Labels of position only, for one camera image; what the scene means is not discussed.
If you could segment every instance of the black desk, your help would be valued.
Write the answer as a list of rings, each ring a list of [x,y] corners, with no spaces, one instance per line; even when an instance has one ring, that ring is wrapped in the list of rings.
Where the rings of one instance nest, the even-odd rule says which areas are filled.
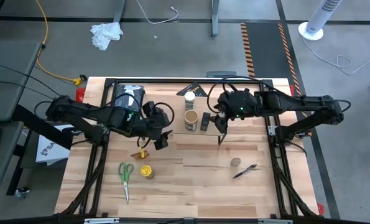
[[[40,47],[35,42],[0,42],[0,65],[30,75]],[[0,67],[0,81],[25,86],[28,79],[25,75]],[[21,86],[0,83],[0,121],[11,120],[22,92]]]
[[[0,123],[1,145],[0,145],[0,184],[4,178],[6,169],[15,151],[16,143],[23,130],[23,123],[20,121]]]
[[[0,65],[30,75],[40,47],[41,45],[35,42],[0,42]],[[14,131],[11,127],[10,131],[4,129],[1,135],[1,143],[3,142],[3,145],[0,148],[0,184],[12,155],[19,156],[19,161],[6,195],[14,195],[23,170],[20,164],[27,143],[25,147],[17,145],[23,125],[29,128],[30,132],[35,131],[67,149],[70,149],[72,144],[71,136],[63,134],[52,125],[36,117],[23,106],[18,105],[24,91],[23,86],[26,86],[29,79],[26,75],[0,67],[0,82],[21,85],[0,83],[0,125],[11,127],[21,124],[20,131],[18,129]]]
[[[36,42],[0,42],[0,65],[30,75],[41,45]],[[0,81],[26,86],[29,77],[0,67]],[[0,83],[0,121],[23,121],[29,129],[69,149],[72,138],[39,119],[18,102],[24,88],[10,83]]]

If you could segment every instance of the white tower fan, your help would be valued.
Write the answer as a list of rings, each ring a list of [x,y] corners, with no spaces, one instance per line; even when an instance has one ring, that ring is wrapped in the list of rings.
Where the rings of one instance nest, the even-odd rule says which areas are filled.
[[[320,40],[323,37],[323,26],[329,20],[342,0],[323,0],[309,22],[303,22],[298,32],[307,40]]]

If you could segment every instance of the white cap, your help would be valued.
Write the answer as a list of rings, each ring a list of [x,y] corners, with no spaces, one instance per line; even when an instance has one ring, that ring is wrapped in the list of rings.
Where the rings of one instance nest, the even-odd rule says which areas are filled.
[[[189,92],[185,93],[185,99],[186,100],[193,101],[195,98],[196,98],[196,95],[195,95],[194,92],[189,91]]]

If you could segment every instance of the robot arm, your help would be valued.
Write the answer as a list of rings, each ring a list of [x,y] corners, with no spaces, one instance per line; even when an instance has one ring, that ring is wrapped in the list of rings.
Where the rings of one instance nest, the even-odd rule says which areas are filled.
[[[142,113],[123,107],[93,106],[79,103],[69,96],[61,96],[52,101],[46,115],[50,121],[68,122],[84,132],[85,138],[92,143],[101,144],[108,131],[122,134],[125,137],[150,138],[155,140],[157,150],[168,146],[168,134],[162,133],[163,128],[170,125],[163,109],[154,106],[153,101],[147,102]],[[83,118],[97,121],[92,125]]]
[[[313,114],[290,126],[274,129],[277,142],[290,141],[296,134],[304,133],[320,124],[339,124],[344,119],[339,101],[330,96],[292,97],[280,91],[256,91],[252,96],[248,89],[225,91],[214,106],[223,117],[216,115],[212,121],[221,133],[228,128],[228,121],[239,118],[265,117],[286,111],[312,111]]]

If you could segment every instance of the red object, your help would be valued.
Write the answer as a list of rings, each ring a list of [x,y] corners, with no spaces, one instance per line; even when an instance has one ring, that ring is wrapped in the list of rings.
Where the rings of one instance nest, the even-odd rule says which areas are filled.
[[[75,101],[82,103],[84,100],[85,88],[78,88],[75,90]]]
[[[294,96],[294,86],[293,85],[290,85],[290,91],[291,91],[291,95]]]
[[[319,210],[319,215],[324,215],[324,205],[317,203],[317,209]]]

